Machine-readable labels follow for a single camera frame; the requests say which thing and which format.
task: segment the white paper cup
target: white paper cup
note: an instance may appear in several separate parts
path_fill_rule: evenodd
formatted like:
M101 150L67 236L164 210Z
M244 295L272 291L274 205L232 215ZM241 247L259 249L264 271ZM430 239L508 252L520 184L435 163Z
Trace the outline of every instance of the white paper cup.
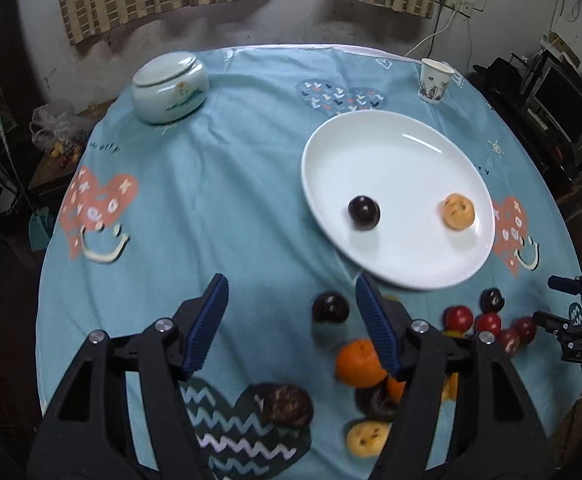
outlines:
M451 67L433 59L423 59L418 88L420 99L427 103L438 104L442 101L452 76Z

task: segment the clear plastic bag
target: clear plastic bag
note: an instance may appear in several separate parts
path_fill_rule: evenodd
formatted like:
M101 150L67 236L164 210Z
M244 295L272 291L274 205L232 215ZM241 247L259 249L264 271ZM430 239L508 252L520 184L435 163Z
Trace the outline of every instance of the clear plastic bag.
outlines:
M95 124L92 119L78 117L69 101L59 100L33 110L29 130L38 149L52 156L79 157Z

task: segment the metal screw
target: metal screw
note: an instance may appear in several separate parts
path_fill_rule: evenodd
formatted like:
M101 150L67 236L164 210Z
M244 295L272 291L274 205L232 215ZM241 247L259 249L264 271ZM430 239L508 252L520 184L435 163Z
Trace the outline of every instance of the metal screw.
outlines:
M411 330L418 334L423 334L429 330L429 324L423 319L414 319L411 321Z
M495 336L491 332L487 332L486 330L478 334L478 339L482 341L485 345L495 343Z
M158 332L169 332L173 328L173 321L168 317L163 317L153 325Z
M102 330L94 330L89 334L89 341L91 341L94 345L97 345L99 342L103 341L106 334Z

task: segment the white plate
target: white plate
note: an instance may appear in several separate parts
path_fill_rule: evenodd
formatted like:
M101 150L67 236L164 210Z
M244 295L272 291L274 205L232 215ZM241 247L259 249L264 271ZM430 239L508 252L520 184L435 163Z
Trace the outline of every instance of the white plate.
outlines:
M361 110L326 121L306 143L302 185L331 241L396 285L456 285L482 267L493 245L493 206L482 177L453 142L407 116ZM464 231L449 229L440 215L451 193L475 206L475 222ZM353 227L347 206L357 195L380 206L373 230Z

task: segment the electrical socket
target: electrical socket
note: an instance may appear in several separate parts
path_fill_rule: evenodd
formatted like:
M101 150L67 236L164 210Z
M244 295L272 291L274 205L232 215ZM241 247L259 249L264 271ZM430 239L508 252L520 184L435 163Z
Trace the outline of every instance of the electrical socket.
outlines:
M443 6L449 9L456 10L458 13L465 15L467 18L471 18L473 13L474 4L469 0L444 0Z

